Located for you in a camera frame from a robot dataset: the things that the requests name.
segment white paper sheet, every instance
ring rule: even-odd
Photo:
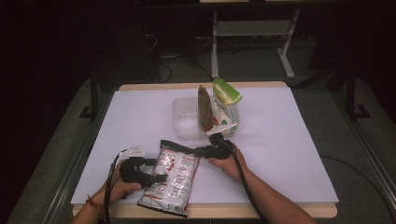
[[[240,123],[230,138],[248,167],[296,203],[337,203],[312,138],[289,88],[239,88]],[[209,145],[207,140],[180,142],[173,130],[172,101],[197,96],[197,90],[118,91],[107,111],[92,153],[79,180],[72,204],[85,203],[105,182],[111,162],[123,149],[141,145],[146,158],[157,158],[162,139],[186,147]],[[150,172],[152,167],[142,167]],[[119,203],[136,204],[143,190]],[[248,203],[239,184],[201,159],[189,204]]]

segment wooden table edge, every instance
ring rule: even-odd
[[[299,205],[314,218],[332,218],[337,215],[337,208],[334,203],[300,203]],[[74,206],[74,216],[82,206],[82,204]],[[189,204],[186,212],[190,219],[259,218],[250,203]],[[136,219],[183,218],[153,211],[145,207],[138,206],[137,204],[117,204],[110,206],[109,214],[111,217]]]
[[[265,81],[265,82],[229,82],[234,88],[271,88],[271,87],[288,87],[282,81]],[[160,91],[160,90],[186,90],[196,89],[199,85],[206,88],[212,88],[211,82],[204,83],[164,83],[164,84],[125,84],[120,86],[119,91]]]

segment red and white package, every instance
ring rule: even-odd
[[[147,188],[138,205],[156,211],[187,217],[186,206],[199,158],[185,154],[183,148],[161,141],[161,153],[153,175],[168,175],[166,182]]]

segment floor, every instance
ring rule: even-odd
[[[315,39],[293,40],[288,57],[296,78],[287,79],[276,48],[282,39],[261,39],[260,44],[233,46],[219,54],[219,73],[227,81],[284,81],[297,85],[319,71],[307,70]],[[210,81],[210,52],[195,57],[169,57],[159,67],[168,82]],[[351,120],[345,112],[345,89],[330,92],[331,75],[304,89],[292,89],[308,131],[339,197],[338,214],[318,223],[394,223],[396,181],[396,125],[378,104],[370,87],[357,80],[356,104],[364,105],[371,117]],[[106,114],[111,94],[99,95],[96,120],[80,118],[91,103],[90,81],[76,93],[52,136],[8,223],[69,223],[69,203],[89,156],[94,137]],[[114,219],[114,223],[142,223],[142,220]],[[207,220],[169,221],[207,223]],[[254,223],[256,220],[212,220],[211,223]]]

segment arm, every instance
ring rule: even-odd
[[[120,179],[120,165],[123,161],[120,161],[114,170],[114,174],[111,179],[111,186],[114,185],[110,194],[110,202],[113,203],[121,198],[124,193],[131,194],[136,190],[140,190],[141,186],[137,183],[125,183]],[[79,210],[73,219],[73,224],[97,224],[100,216],[103,214],[103,208],[105,206],[105,192],[106,183],[91,197],[92,205],[85,203],[84,206]]]
[[[241,163],[247,185],[252,193],[255,203],[260,207],[262,214],[270,223],[316,223],[304,209],[292,202],[268,184],[258,178],[248,169],[245,158],[239,148],[235,150]],[[209,159],[209,162],[223,170],[237,182],[242,183],[235,160],[230,156],[226,160]]]

